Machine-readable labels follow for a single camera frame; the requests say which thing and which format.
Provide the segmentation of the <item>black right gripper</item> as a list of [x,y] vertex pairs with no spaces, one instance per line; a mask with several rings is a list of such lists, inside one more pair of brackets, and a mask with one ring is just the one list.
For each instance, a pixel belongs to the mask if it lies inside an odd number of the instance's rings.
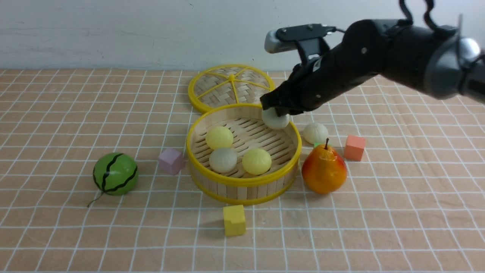
[[285,83],[260,97],[263,110],[277,116],[313,111],[364,82],[364,54],[332,49],[300,69]]

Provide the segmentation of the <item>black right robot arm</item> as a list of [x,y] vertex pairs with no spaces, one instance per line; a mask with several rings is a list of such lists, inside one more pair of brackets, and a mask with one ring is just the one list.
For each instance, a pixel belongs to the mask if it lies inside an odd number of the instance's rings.
[[484,51],[461,27],[439,26],[427,0],[426,27],[414,25],[405,1],[403,19],[365,19],[346,30],[320,23],[267,33],[268,53],[297,50],[301,62],[274,91],[260,97],[263,110],[299,115],[361,85],[376,75],[437,100],[456,95],[485,101]]

